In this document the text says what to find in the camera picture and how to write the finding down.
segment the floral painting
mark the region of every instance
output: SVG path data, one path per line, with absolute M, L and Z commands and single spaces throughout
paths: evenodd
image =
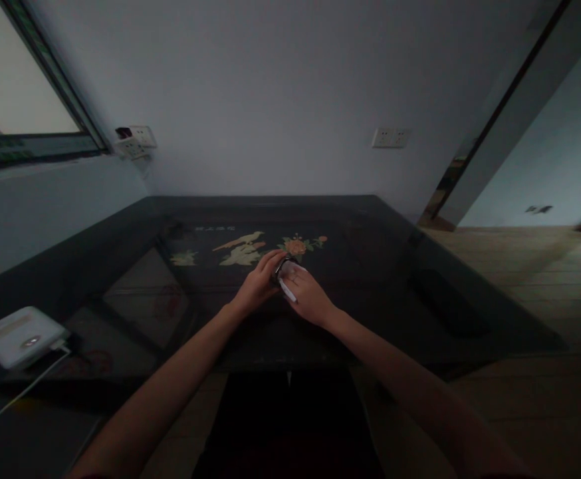
M 183 253 L 171 255 L 171 262 L 175 266 L 195 266 L 195 255 L 197 255 L 197 251 L 187 249 Z
M 251 266 L 261 259 L 262 253 L 257 250 L 265 245 L 266 243 L 263 241 L 252 244 L 239 245 L 231 250 L 231 254 L 222 258 L 222 262 L 219 265 L 230 266 L 237 264 L 242 266 Z
M 292 239 L 283 237 L 282 240 L 284 240 L 284 244 L 279 244 L 277 247 L 292 254 L 301 263 L 307 251 L 314 251 L 315 248 L 323 249 L 324 243 L 328 241 L 328 238 L 326 236 L 320 236 L 315 239 L 303 239 L 295 233 Z
M 257 238 L 259 238 L 263 234 L 264 234 L 264 232 L 255 232 L 255 233 L 252 233 L 249 235 L 244 235 L 240 238 L 234 239 L 233 241 L 229 241 L 228 243 L 223 244 L 222 246 L 218 246 L 217 248 L 214 248 L 213 250 L 217 251 L 219 249 L 237 246 L 237 245 L 242 244 L 242 243 L 244 243 L 245 245 L 249 245 L 249 244 L 252 244 Z

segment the floor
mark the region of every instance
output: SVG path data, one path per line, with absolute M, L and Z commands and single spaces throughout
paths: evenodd
M 427 233 L 568 341 L 571 350 L 501 361 L 452 383 L 544 478 L 581 478 L 581 233 L 508 228 Z M 353 371 L 388 478 L 454 478 L 436 445 L 363 368 Z M 143 478 L 190 476 L 226 381 L 211 375 Z

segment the charging cable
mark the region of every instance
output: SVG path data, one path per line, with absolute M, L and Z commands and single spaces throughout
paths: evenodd
M 17 395 L 14 399 L 10 400 L 7 405 L 5 405 L 5 407 L 3 407 L 0 410 L 0 415 L 3 414 L 3 412 L 5 412 L 7 409 L 9 409 L 11 406 L 13 406 L 20 398 L 22 398 L 25 394 L 27 394 L 29 391 L 31 391 L 31 389 L 33 389 L 33 387 L 38 384 L 40 382 L 40 380 L 45 377 L 49 371 L 51 371 L 52 369 L 54 369 L 58 364 L 60 364 L 60 362 L 62 360 L 64 360 L 67 356 L 69 356 L 71 354 L 71 351 L 64 345 L 57 347 L 57 349 L 61 349 L 62 351 L 64 351 L 64 354 L 62 355 L 62 357 L 58 358 L 58 360 L 53 363 L 51 366 L 49 366 L 47 369 L 45 369 L 45 371 L 38 376 L 33 383 L 31 383 L 29 386 L 27 386 L 25 388 L 25 390 L 23 392 L 21 392 L 19 395 Z

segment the wall socket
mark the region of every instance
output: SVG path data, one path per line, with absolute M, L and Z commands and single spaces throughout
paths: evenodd
M 410 138 L 408 128 L 377 128 L 372 139 L 372 148 L 405 148 Z
M 135 138 L 140 146 L 144 148 L 157 148 L 158 144 L 156 139 L 153 137 L 153 132 L 148 126 L 129 126 L 133 138 Z
M 148 156 L 144 147 L 135 138 L 125 138 L 115 142 L 116 149 L 125 158 L 130 160 L 135 160 L 137 158 L 142 158 L 143 156 Z

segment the person's right hand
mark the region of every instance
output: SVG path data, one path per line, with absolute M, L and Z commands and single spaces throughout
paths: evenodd
M 317 280 L 309 272 L 299 268 L 294 268 L 282 278 L 297 298 L 296 303 L 286 298 L 297 314 L 314 325 L 326 328 L 339 309 L 330 301 Z

